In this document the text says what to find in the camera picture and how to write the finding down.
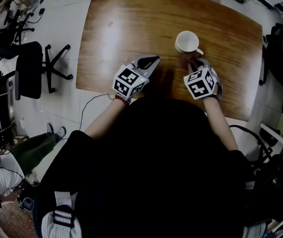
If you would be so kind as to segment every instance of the wrist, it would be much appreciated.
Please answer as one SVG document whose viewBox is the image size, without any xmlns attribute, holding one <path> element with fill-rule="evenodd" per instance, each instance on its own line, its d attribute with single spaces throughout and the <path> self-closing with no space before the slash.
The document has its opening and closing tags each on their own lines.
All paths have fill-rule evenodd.
<svg viewBox="0 0 283 238">
<path fill-rule="evenodd" d="M 126 107 L 125 102 L 123 102 L 123 101 L 120 100 L 120 99 L 114 99 L 113 102 L 114 102 L 117 106 L 119 106 L 119 107 L 121 107 L 121 108 L 125 108 L 125 107 Z"/>
<path fill-rule="evenodd" d="M 205 98 L 203 98 L 203 103 L 204 105 L 219 105 L 219 101 L 217 98 L 215 97 L 211 97 L 211 96 L 207 96 Z"/>
<path fill-rule="evenodd" d="M 114 100 L 119 100 L 119 101 L 123 102 L 126 106 L 129 106 L 130 103 L 131 103 L 131 99 L 126 98 L 126 97 L 122 96 L 122 95 L 119 94 L 119 93 L 117 93 L 117 94 L 114 96 Z"/>
</svg>

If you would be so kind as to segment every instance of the wire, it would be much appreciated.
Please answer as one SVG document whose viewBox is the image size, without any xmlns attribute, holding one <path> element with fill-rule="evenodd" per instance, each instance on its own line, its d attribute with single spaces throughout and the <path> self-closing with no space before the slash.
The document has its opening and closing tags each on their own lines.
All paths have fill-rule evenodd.
<svg viewBox="0 0 283 238">
<path fill-rule="evenodd" d="M 81 130 L 81 127 L 82 127 L 82 121 L 83 121 L 84 110 L 86 109 L 87 104 L 89 104 L 89 103 L 90 103 L 92 100 L 94 100 L 95 98 L 100 97 L 100 96 L 103 96 L 103 95 L 108 95 L 108 97 L 110 98 L 109 94 L 108 94 L 108 93 L 105 93 L 105 94 L 101 94 L 101 95 L 98 95 L 98 96 L 93 97 L 90 101 L 88 101 L 88 102 L 86 103 L 85 107 L 84 107 L 83 110 L 82 110 L 82 118 L 81 118 L 80 130 Z"/>
<path fill-rule="evenodd" d="M 11 153 L 11 152 L 8 150 L 6 144 L 4 144 L 4 145 L 0 148 L 0 155 L 7 155 L 7 154 Z M 8 152 L 7 152 L 7 153 L 1 153 L 1 150 L 6 150 L 6 151 L 8 151 Z"/>
<path fill-rule="evenodd" d="M 16 171 L 13 171 L 13 170 L 10 170 L 10 169 L 7 169 L 7 168 L 4 168 L 4 167 L 1 167 L 0 166 L 0 168 L 1 169 L 6 169 L 6 170 L 8 170 L 8 171 L 10 171 L 10 172 L 13 172 L 13 173 L 16 173 L 16 174 L 18 174 L 20 177 L 21 177 L 21 182 L 17 185 L 17 186 L 15 186 L 15 187 L 12 187 L 12 188 L 8 188 L 8 189 L 14 189 L 14 188 L 17 188 L 17 187 L 19 187 L 21 184 L 22 184 L 22 182 L 23 182 L 23 177 L 22 177 L 22 175 L 21 174 L 19 174 L 18 172 L 16 172 Z"/>
<path fill-rule="evenodd" d="M 230 125 L 229 127 L 230 127 L 230 128 L 233 128 L 233 127 L 239 128 L 239 129 L 241 129 L 241 130 L 243 130 L 243 131 L 245 131 L 245 132 L 247 132 L 247 133 L 253 135 L 254 138 L 257 139 L 258 145 L 260 145 L 260 146 L 263 148 L 263 151 L 264 151 L 265 154 L 266 154 L 266 157 L 265 157 L 264 159 L 262 159 L 262 162 L 264 162 L 267 158 L 268 158 L 269 160 L 272 159 L 272 157 L 271 157 L 271 155 L 270 155 L 270 153 L 269 153 L 267 147 L 265 146 L 264 142 L 260 139 L 260 137 L 259 137 L 256 133 L 254 133 L 253 131 L 251 131 L 251 130 L 245 128 L 245 127 L 239 126 L 239 125 Z"/>
<path fill-rule="evenodd" d="M 37 22 L 30 22 L 30 21 L 27 21 L 27 22 L 31 23 L 31 24 L 36 24 L 36 23 L 38 23 L 41 20 L 42 16 L 43 16 L 43 14 L 41 14 L 41 17 L 39 18 L 39 20 Z"/>
</svg>

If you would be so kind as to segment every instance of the bracelet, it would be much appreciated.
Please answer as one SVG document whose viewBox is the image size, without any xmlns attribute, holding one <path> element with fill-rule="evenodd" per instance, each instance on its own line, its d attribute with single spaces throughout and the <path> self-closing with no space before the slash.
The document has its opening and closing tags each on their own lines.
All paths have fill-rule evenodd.
<svg viewBox="0 0 283 238">
<path fill-rule="evenodd" d="M 129 106 L 130 103 L 131 103 L 131 99 L 127 99 L 127 98 L 123 97 L 122 95 L 120 95 L 118 93 L 114 96 L 113 99 L 121 100 L 122 102 L 125 103 L 126 106 Z"/>
<path fill-rule="evenodd" d="M 220 102 L 220 100 L 219 100 L 219 96 L 218 96 L 218 94 L 217 94 L 217 93 L 212 93 L 211 95 L 206 96 L 206 97 L 204 97 L 203 99 L 205 99 L 205 98 L 207 98 L 207 97 L 215 98 L 215 99 L 217 99 L 217 100 L 218 100 L 218 102 Z"/>
</svg>

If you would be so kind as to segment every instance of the white floor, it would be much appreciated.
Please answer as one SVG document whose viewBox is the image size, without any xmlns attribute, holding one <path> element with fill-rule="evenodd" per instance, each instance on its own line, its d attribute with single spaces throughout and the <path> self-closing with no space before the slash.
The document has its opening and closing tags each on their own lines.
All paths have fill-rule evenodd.
<svg viewBox="0 0 283 238">
<path fill-rule="evenodd" d="M 245 4 L 238 4 L 234 0 L 214 0 L 228 6 L 246 16 L 252 18 L 263 26 L 263 33 L 269 34 L 271 27 L 282 22 L 283 18 L 276 11 L 269 11 L 255 0 Z M 48 93 L 46 77 L 43 76 L 42 96 L 39 100 L 21 97 L 15 102 L 15 118 L 20 134 L 30 137 L 46 132 L 46 123 L 50 122 L 56 130 L 60 126 L 67 129 L 66 138 L 74 130 L 79 129 L 81 113 L 85 104 L 100 93 L 79 90 L 75 88 L 78 54 L 81 42 L 85 18 L 89 8 L 90 0 L 45 0 L 37 8 L 35 16 L 31 18 L 36 21 L 39 18 L 37 12 L 41 8 L 46 11 L 41 21 L 33 24 L 35 32 L 28 32 L 24 42 L 38 41 L 44 48 L 50 44 L 51 55 L 55 56 L 66 44 L 71 49 L 63 55 L 57 63 L 57 68 L 64 74 L 73 74 L 74 79 L 66 81 L 53 76 L 53 87 L 57 91 Z M 4 73 L 15 70 L 16 59 L 0 61 L 0 70 Z M 270 126 L 277 126 L 282 106 L 283 88 L 269 73 L 267 84 L 259 86 L 255 100 L 252 116 L 248 123 L 228 119 L 230 124 L 246 126 L 253 131 L 259 131 L 260 122 Z M 82 130 L 86 128 L 111 102 L 107 96 L 102 96 L 92 101 L 86 108 L 83 116 Z M 233 129 L 240 150 L 247 155 L 256 147 L 256 143 L 248 134 L 238 129 Z M 39 180 L 43 177 L 50 163 L 61 149 L 66 140 L 61 141 L 55 149 L 34 170 Z M 279 143 L 275 147 L 278 153 L 282 148 Z"/>
</svg>

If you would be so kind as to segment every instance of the desk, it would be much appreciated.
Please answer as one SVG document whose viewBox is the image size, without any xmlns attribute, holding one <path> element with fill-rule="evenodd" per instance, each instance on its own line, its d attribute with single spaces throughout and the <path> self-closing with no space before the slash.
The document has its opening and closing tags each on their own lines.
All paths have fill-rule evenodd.
<svg viewBox="0 0 283 238">
<path fill-rule="evenodd" d="M 203 57 L 223 81 L 224 115 L 248 120 L 260 76 L 262 27 L 209 0 L 92 0 L 82 35 L 76 88 L 114 93 L 113 77 L 121 64 L 138 54 L 156 54 L 161 62 L 147 90 L 203 108 L 202 101 L 194 101 L 183 83 L 187 71 L 180 68 L 174 47 L 178 33 L 184 30 L 196 33 Z"/>
</svg>

